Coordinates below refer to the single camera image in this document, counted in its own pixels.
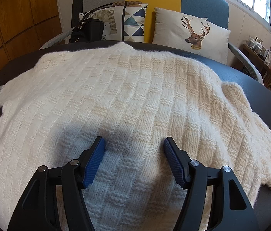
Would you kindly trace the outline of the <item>cream knitted sweater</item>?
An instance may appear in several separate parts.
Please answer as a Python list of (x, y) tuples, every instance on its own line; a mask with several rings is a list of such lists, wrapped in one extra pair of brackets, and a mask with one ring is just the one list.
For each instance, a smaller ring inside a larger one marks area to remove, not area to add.
[(242, 90), (205, 64), (120, 42), (53, 52), (0, 89), (0, 228), (41, 165), (106, 141), (83, 196), (96, 230), (172, 230), (186, 193), (166, 137), (205, 166), (230, 166), (251, 204), (271, 188), (271, 130)]

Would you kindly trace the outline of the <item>black handbag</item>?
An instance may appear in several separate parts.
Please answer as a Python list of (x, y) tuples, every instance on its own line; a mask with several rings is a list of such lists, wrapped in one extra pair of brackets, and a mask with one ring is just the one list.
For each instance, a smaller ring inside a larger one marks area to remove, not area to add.
[(89, 18), (81, 20), (72, 30), (70, 43), (90, 43), (100, 41), (103, 36), (104, 23), (99, 19)]

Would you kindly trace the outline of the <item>wooden side table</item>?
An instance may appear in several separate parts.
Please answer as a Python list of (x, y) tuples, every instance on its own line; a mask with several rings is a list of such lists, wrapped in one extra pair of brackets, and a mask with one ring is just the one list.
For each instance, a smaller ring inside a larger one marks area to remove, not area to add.
[(262, 76), (264, 86), (268, 88), (271, 84), (271, 61), (268, 63), (263, 60), (261, 55), (258, 55), (245, 43), (242, 44), (240, 48), (247, 56), (248, 60), (250, 60), (252, 64), (258, 69), (260, 75)]

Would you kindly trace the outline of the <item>geometric triangle print cushion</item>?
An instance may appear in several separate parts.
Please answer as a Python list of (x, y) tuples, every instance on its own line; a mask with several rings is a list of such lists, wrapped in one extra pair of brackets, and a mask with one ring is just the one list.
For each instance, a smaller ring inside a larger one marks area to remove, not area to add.
[(81, 12), (79, 19), (101, 20), (104, 23), (102, 40), (143, 42), (147, 7), (139, 1), (113, 2)]

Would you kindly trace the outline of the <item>deer print cushion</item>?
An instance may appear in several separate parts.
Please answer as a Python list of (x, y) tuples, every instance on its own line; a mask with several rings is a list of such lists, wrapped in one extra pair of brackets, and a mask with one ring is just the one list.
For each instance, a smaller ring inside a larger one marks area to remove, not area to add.
[(155, 8), (153, 44), (195, 53), (226, 64), (230, 33), (206, 18)]

